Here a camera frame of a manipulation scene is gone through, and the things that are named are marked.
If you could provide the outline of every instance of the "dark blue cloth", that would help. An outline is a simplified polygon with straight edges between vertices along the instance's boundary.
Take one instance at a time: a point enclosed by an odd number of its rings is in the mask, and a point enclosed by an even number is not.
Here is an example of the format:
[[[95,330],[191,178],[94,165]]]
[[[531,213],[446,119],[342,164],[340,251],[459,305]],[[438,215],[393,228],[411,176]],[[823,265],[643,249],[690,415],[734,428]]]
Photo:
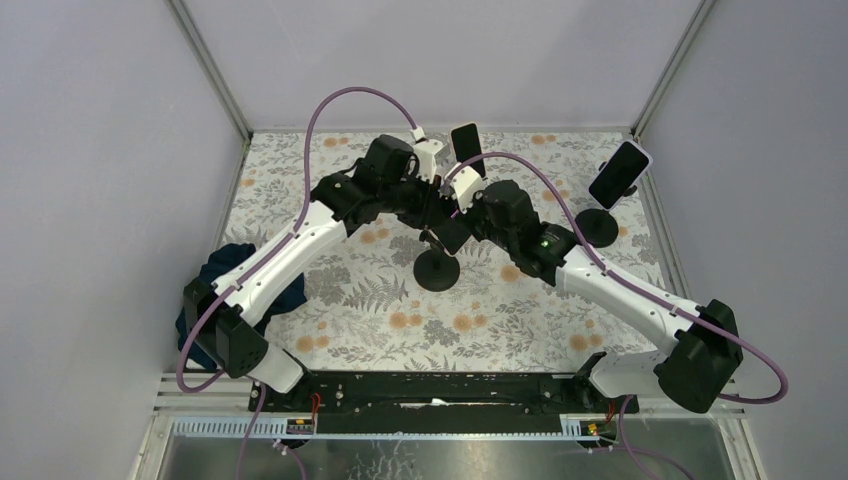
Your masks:
[[[209,255],[209,260],[205,265],[200,267],[200,275],[198,275],[197,278],[205,283],[211,284],[216,278],[241,265],[242,262],[247,260],[248,257],[253,255],[255,252],[256,247],[249,243],[242,245],[230,243],[228,245],[224,245],[213,252],[212,255]],[[274,300],[274,303],[268,307],[268,311],[265,312],[265,315],[262,317],[262,321],[257,323],[253,328],[256,329],[260,335],[265,335],[265,327],[267,327],[268,322],[271,321],[271,316],[291,312],[295,308],[306,303],[306,294],[304,293],[305,286],[306,283],[303,275],[298,276],[291,285],[286,287],[286,289],[283,290],[283,293]],[[180,334],[177,345],[179,346],[179,349],[182,350],[183,345],[185,345],[186,338],[188,337],[188,332],[186,331],[185,310],[180,312],[176,325],[177,331]],[[207,355],[206,352],[197,345],[197,343],[191,346],[191,350],[188,352],[188,358],[199,363],[207,370],[213,371],[218,369],[215,361],[212,360],[212,358]]]

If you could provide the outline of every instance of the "table surface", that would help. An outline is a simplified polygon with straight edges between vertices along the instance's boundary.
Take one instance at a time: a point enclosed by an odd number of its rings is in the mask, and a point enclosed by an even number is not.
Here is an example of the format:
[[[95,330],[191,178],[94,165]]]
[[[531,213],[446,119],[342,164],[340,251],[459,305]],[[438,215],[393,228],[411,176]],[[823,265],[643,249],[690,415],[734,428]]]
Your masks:
[[[312,184],[347,168],[379,133],[313,138]],[[395,134],[409,140],[408,134]],[[271,238],[303,199],[302,133],[257,133],[222,243]],[[447,143],[446,135],[435,134]],[[596,206],[587,187],[622,141],[620,133],[483,133],[483,151],[518,154],[555,182],[572,211]],[[443,167],[454,162],[452,154]],[[553,195],[525,167],[487,160],[489,181],[514,179],[542,220],[567,225]],[[619,239],[603,254],[662,286],[659,258],[637,192],[613,211]],[[523,275],[490,242],[457,255],[461,276],[447,292],[421,289],[412,263],[418,232],[381,215],[306,271],[306,304],[272,319],[266,338],[311,368],[351,370],[576,371],[594,352],[653,350],[630,326],[582,297]]]

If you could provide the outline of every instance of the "phone holder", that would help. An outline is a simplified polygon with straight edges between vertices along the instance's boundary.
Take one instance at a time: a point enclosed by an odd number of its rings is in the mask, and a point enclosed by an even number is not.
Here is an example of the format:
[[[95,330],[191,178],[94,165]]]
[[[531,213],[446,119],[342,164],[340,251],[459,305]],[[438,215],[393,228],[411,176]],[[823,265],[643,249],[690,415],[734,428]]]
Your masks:
[[[601,163],[598,170],[603,169],[606,163]],[[628,188],[622,196],[629,197],[634,193],[636,193],[636,185]],[[589,208],[577,214],[574,221],[577,222],[577,227],[586,237],[586,241],[595,248],[609,247],[618,238],[618,222],[607,210]]]

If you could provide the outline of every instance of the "glass panel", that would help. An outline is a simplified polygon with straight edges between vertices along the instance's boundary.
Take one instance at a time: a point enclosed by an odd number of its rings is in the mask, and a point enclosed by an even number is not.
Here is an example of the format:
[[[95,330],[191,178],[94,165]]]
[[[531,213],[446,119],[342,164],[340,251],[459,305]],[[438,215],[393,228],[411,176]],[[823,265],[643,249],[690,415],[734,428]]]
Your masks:
[[[733,474],[718,428],[707,419],[627,422],[634,446],[656,450],[696,478],[723,480]],[[240,439],[172,439],[163,480],[232,480]],[[622,480],[645,476],[626,452],[586,453],[574,442],[520,440],[312,440],[297,450],[311,480],[371,479],[563,479]],[[643,457],[660,478],[684,478],[674,467]],[[281,456],[268,440],[251,440],[243,479],[297,479],[291,454]]]

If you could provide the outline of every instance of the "black suction cup base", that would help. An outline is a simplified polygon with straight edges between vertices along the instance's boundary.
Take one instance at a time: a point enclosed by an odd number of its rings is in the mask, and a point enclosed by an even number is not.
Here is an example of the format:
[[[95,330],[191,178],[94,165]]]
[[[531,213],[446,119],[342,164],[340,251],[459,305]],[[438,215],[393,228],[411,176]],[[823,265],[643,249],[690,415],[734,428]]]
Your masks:
[[[415,281],[424,290],[444,292],[459,280],[459,261],[435,249],[418,255],[412,267]]]
[[[618,238],[618,222],[606,210],[590,208],[577,214],[577,226],[595,248],[609,247]]]

